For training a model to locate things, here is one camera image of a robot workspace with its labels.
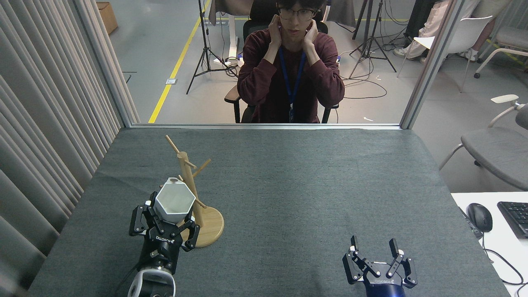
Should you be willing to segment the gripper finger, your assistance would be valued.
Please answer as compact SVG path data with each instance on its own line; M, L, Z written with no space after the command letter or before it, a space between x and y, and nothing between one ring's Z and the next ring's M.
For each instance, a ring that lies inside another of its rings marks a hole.
M392 238L389 241L390 251L394 260L390 264L390 268L386 272L386 277L390 280L394 279L394 284L403 285L406 288L412 289L417 285L417 276L415 273L415 262L412 258L405 256L403 250L397 246L396 239ZM397 273L400 265L404 268L404 277Z
M342 258L349 284L352 285L356 282L365 282L365 280L368 279L368 272L370 272L374 278L379 278L381 276L381 269L377 264L369 261L359 253L356 235L353 235L350 241L351 246Z
M132 211L130 236L145 236L152 227L160 230L160 218L152 207L152 201L145 201Z
M183 235L183 231L188 231L186 239L184 239L185 235ZM175 234L180 235L183 240L181 247L183 250L185 250L185 252L189 252L196 248L199 233L200 225L196 223L193 215L186 216L184 222L181 224L181 226L177 226L175 231Z

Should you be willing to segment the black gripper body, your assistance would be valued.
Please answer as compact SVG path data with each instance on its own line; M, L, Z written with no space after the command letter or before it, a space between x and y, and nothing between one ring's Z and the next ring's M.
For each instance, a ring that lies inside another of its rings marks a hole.
M399 261L392 264L385 262L365 262L363 284L368 297L405 297L403 278L397 269Z
M164 234L159 235L161 239L169 239L169 241L158 240L157 228L153 223L148 224L148 231L144 237L143 248L139 258L139 269L149 269L162 267L174 274L177 270L177 261L179 258L179 249L183 243L181 235L171 237L175 233L177 226L169 222L162 222L161 228L164 229Z

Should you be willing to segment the person's right hand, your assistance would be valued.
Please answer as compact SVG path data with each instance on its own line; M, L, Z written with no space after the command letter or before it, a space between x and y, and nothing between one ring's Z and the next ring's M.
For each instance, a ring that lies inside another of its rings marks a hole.
M276 45L278 47L282 43L281 29L280 29L281 22L280 21L281 20L280 20L279 15L275 14L272 17L272 21L271 21L271 23L269 24L269 27L268 27L268 30L270 32L270 38L271 38L271 42L270 43L272 45Z

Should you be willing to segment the person's left hand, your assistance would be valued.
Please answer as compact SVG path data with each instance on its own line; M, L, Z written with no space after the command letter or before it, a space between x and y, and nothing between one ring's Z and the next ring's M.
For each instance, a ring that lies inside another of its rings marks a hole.
M314 19L311 19L309 26L307 26L306 28L305 36L302 40L302 46L308 47L310 45L313 45L317 36L318 36L318 28L317 28L316 21Z

